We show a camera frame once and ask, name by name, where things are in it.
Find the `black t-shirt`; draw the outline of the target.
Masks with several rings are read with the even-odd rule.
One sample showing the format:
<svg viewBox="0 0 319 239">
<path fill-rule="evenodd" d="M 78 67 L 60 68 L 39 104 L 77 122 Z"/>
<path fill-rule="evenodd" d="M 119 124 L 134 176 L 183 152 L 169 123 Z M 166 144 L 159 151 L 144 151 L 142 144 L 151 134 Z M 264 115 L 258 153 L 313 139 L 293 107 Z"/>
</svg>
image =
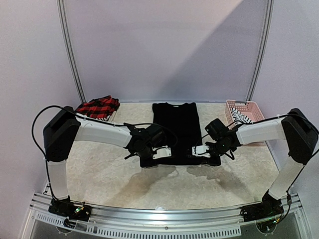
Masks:
<svg viewBox="0 0 319 239">
<path fill-rule="evenodd" d="M 202 145 L 202 135 L 196 103 L 171 105 L 169 103 L 155 103 L 152 105 L 154 113 L 153 123 L 163 126 L 165 138 L 155 147 L 168 146 L 171 156 L 159 159 L 141 159 L 140 167 L 150 168 L 158 165 L 201 165 L 220 166 L 220 157 L 196 157 L 192 155 L 192 148 L 196 152 Z"/>
</svg>

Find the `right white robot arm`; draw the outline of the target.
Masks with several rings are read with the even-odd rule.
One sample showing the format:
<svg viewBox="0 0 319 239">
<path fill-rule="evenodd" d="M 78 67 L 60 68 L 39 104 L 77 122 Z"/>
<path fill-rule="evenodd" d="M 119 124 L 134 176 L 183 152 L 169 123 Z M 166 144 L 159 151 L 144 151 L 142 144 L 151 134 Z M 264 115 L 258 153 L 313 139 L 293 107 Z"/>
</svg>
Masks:
<svg viewBox="0 0 319 239">
<path fill-rule="evenodd" d="M 284 140 L 288 146 L 286 164 L 267 191 L 267 198 L 258 205 L 258 213 L 268 217 L 277 209 L 281 199 L 296 181 L 302 169 L 318 152 L 318 129 L 298 109 L 258 122 L 240 124 L 229 129 L 220 119 L 211 121 L 206 132 L 213 139 L 207 153 L 222 156 L 240 146 L 270 140 Z"/>
</svg>

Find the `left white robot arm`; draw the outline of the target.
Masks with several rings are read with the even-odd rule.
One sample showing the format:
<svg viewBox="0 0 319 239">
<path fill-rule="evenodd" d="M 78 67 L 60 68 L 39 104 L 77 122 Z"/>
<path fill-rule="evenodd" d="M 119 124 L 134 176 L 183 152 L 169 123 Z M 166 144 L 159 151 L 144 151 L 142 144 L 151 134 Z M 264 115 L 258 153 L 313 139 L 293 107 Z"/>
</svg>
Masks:
<svg viewBox="0 0 319 239">
<path fill-rule="evenodd" d="M 47 162 L 48 180 L 55 208 L 63 216 L 74 212 L 74 205 L 67 200 L 69 193 L 66 160 L 76 141 L 105 143 L 125 148 L 129 156 L 138 156 L 143 167 L 152 167 L 155 160 L 171 155 L 171 148 L 161 146 L 165 140 L 160 125 L 114 124 L 89 118 L 62 108 L 43 130 L 44 159 Z"/>
</svg>

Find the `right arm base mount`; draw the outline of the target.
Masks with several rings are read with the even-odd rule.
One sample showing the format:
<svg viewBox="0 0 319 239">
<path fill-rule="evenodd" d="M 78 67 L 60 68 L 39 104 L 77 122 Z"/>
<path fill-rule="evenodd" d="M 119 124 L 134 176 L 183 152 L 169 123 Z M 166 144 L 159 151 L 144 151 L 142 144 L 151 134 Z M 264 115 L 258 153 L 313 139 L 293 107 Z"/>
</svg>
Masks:
<svg viewBox="0 0 319 239">
<path fill-rule="evenodd" d="M 274 219 L 274 224 L 281 222 L 289 213 L 291 208 L 291 196 L 287 195 L 288 210 L 285 213 L 281 199 L 273 198 L 267 191 L 262 197 L 260 203 L 251 204 L 241 207 L 240 215 L 243 217 L 244 222 L 256 221 L 265 218 L 274 218 L 279 215 L 278 219 Z"/>
</svg>

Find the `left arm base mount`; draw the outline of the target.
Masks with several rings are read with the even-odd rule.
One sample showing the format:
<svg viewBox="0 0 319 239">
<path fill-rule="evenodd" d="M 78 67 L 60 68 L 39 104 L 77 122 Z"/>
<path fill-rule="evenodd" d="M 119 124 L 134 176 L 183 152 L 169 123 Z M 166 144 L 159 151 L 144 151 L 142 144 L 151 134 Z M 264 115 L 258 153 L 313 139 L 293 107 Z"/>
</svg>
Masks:
<svg viewBox="0 0 319 239">
<path fill-rule="evenodd" d="M 48 211 L 69 220 L 89 221 L 92 207 L 85 203 L 73 203 L 70 197 L 59 200 L 52 199 Z"/>
</svg>

